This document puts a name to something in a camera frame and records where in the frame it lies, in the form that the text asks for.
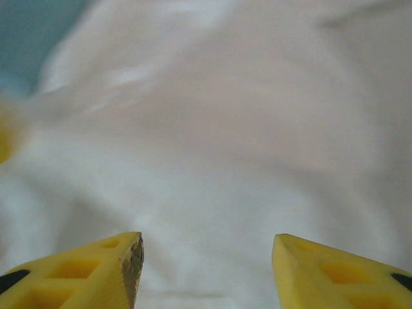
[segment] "wrinkled fabric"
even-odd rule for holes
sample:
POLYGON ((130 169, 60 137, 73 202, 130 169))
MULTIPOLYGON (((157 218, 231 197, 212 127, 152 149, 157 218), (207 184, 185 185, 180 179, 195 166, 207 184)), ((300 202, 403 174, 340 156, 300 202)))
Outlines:
POLYGON ((139 308, 279 308, 277 233, 410 269, 406 208, 379 194, 384 113, 352 52, 283 1, 101 0, 26 110, 1 270, 124 230, 145 241, 139 308))

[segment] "white cloth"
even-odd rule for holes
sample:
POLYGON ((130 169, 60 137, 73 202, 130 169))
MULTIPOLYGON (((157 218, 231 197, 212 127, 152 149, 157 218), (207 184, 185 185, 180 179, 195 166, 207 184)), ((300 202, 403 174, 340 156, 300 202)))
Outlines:
POLYGON ((173 309, 278 308, 277 233, 411 267, 377 194, 373 88, 339 38, 282 1, 100 1, 44 73, 69 91, 7 164, 42 193, 2 206, 2 270, 141 230, 138 307, 173 309))

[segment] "white fabric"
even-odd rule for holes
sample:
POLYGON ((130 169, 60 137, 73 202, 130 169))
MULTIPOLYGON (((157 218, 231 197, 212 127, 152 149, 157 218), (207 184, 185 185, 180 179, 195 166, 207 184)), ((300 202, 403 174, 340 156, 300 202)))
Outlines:
POLYGON ((282 1, 101 0, 44 72, 68 91, 32 99, 5 165, 0 269, 141 230, 138 307, 173 309, 278 308, 277 233, 410 268, 403 210, 377 194, 373 88, 339 36, 282 1))

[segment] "blue surface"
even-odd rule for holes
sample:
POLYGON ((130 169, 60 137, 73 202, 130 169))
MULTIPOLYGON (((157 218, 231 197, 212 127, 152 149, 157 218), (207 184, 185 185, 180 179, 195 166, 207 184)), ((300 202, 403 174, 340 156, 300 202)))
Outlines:
POLYGON ((0 1, 0 89, 32 94, 42 65, 93 0, 0 1))

